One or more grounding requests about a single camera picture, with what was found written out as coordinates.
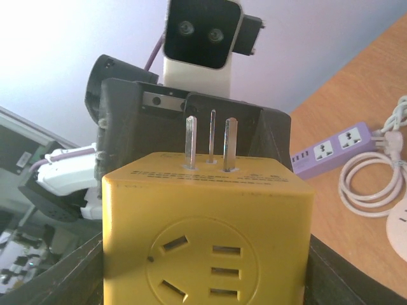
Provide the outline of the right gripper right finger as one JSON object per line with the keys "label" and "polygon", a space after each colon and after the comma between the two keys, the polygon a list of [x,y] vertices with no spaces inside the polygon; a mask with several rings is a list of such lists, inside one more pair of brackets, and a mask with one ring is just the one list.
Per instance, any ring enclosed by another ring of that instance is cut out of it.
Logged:
{"label": "right gripper right finger", "polygon": [[304,305],[406,305],[406,299],[311,236]]}

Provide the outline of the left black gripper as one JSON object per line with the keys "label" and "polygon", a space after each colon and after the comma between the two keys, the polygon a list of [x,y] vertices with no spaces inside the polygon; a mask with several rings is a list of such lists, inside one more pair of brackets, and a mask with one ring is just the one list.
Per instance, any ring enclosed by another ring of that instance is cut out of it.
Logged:
{"label": "left black gripper", "polygon": [[101,55],[85,105],[98,126],[95,179],[155,152],[271,158],[291,168],[291,118],[263,106],[158,84],[158,77]]}

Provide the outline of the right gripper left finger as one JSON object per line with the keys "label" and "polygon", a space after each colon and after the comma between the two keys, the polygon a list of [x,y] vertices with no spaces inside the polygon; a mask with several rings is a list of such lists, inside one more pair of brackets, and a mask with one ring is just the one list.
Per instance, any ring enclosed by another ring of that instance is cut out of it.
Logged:
{"label": "right gripper left finger", "polygon": [[99,233],[44,273],[1,297],[1,304],[86,304],[102,285]]}

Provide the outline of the yellow cube socket adapter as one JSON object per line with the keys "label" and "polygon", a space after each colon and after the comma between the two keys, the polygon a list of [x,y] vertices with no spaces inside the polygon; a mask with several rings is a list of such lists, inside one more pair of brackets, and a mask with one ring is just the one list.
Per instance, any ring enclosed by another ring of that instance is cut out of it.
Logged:
{"label": "yellow cube socket adapter", "polygon": [[105,304],[302,304],[314,192],[278,161],[154,152],[102,179]]}

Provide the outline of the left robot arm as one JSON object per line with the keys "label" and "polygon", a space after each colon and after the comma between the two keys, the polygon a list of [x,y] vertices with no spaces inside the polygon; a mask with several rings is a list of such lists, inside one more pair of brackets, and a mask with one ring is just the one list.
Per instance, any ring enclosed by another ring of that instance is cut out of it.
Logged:
{"label": "left robot arm", "polygon": [[181,153],[186,118],[197,119],[197,153],[221,155],[228,118],[238,122],[237,154],[272,158],[291,168],[291,118],[267,107],[158,84],[158,76],[102,55],[86,87],[85,105],[98,126],[94,144],[48,144],[19,185],[46,216],[61,222],[99,220],[102,177],[155,152]]}

